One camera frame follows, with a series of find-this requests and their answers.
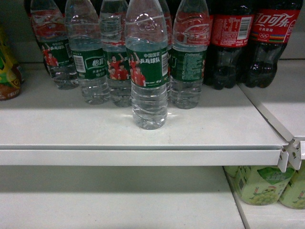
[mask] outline olympic rings logo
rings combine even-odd
[[[262,39],[266,39],[266,38],[269,37],[269,34],[260,33],[259,37],[262,38]]]

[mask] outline lower shelf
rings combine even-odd
[[[0,167],[0,228],[243,229],[222,167]]]
[[[232,187],[232,178],[228,177]],[[287,208],[280,202],[253,206],[243,202],[237,193],[233,196],[246,229],[300,229],[305,228],[305,210]]]

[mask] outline white wall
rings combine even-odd
[[[0,22],[12,41],[19,62],[41,62],[42,57],[23,8],[23,0],[0,0]],[[291,35],[283,59],[305,58],[305,6]]]

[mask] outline shelf bracket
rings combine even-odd
[[[285,146],[285,150],[288,152],[288,161],[295,170],[299,170],[302,160],[305,159],[305,142],[294,141],[293,143]]]
[[[280,157],[278,158],[277,166],[281,170],[281,172],[286,172],[287,164],[288,164],[288,152],[283,148],[280,153]]]

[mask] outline white shelf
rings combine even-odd
[[[305,140],[305,60],[280,61],[267,88],[240,88],[288,141]]]
[[[243,202],[237,193],[233,196],[246,229],[300,229],[305,228],[305,210],[285,207],[279,201],[266,206],[254,206]]]
[[[88,105],[80,88],[58,90],[45,70],[29,74],[21,95],[1,102],[0,165],[276,165],[287,144],[238,86],[203,86],[196,108],[169,104],[165,125],[148,131],[131,107]]]
[[[0,228],[244,228],[221,167],[12,166],[0,180]]]

